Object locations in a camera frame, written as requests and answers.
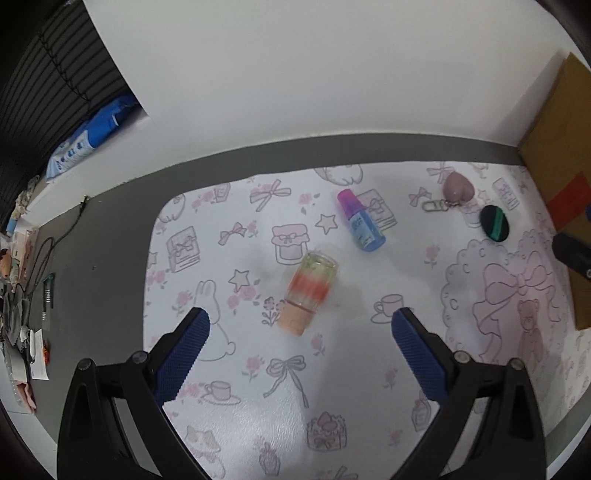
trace blue wet wipes package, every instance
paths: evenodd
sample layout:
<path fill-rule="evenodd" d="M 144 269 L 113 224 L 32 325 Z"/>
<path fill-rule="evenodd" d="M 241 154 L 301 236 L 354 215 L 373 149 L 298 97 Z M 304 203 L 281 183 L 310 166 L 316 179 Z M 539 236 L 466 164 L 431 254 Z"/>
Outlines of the blue wet wipes package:
<path fill-rule="evenodd" d="M 137 104 L 138 101 L 134 95 L 130 93 L 122 95 L 101 108 L 92 119 L 79 126 L 51 155 L 47 165 L 46 181 L 53 180 L 70 170 L 92 153 L 119 128 Z"/>

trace black oval object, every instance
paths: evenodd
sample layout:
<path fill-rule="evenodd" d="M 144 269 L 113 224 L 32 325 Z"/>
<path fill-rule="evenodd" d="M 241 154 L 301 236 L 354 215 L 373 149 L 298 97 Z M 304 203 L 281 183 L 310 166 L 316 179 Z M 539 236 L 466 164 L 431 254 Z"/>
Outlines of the black oval object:
<path fill-rule="evenodd" d="M 505 212 L 495 205 L 487 205 L 480 211 L 480 224 L 486 236 L 495 242 L 502 242 L 509 236 Z"/>

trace green stripe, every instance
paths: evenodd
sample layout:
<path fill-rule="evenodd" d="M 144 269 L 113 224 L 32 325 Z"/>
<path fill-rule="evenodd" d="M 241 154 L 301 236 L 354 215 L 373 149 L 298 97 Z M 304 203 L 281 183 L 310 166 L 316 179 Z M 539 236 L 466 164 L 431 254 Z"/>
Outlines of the green stripe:
<path fill-rule="evenodd" d="M 495 242 L 499 241 L 499 238 L 501 236 L 502 225 L 503 225 L 503 210 L 501 210 L 500 208 L 497 208 L 496 213 L 495 213 L 495 223 L 492 226 L 492 233 L 491 233 L 491 238 Z"/>

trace bottle label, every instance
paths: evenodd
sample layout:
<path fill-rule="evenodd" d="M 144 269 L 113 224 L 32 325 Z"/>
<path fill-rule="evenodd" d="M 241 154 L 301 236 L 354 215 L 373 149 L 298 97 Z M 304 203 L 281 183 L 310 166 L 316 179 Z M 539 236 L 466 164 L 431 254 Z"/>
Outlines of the bottle label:
<path fill-rule="evenodd" d="M 367 247 L 371 242 L 375 240 L 375 236 L 369 229 L 367 223 L 365 223 L 361 213 L 358 212 L 349 219 L 351 230 L 353 230 L 354 236 L 361 245 L 361 248 Z"/>

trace metal clasp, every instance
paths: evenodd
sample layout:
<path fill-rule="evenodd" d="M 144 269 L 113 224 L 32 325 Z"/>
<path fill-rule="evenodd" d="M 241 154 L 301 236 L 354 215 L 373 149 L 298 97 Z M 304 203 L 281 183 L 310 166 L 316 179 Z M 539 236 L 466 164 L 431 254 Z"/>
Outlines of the metal clasp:
<path fill-rule="evenodd" d="M 446 200 L 426 200 L 421 206 L 425 212 L 447 212 L 450 207 Z"/>

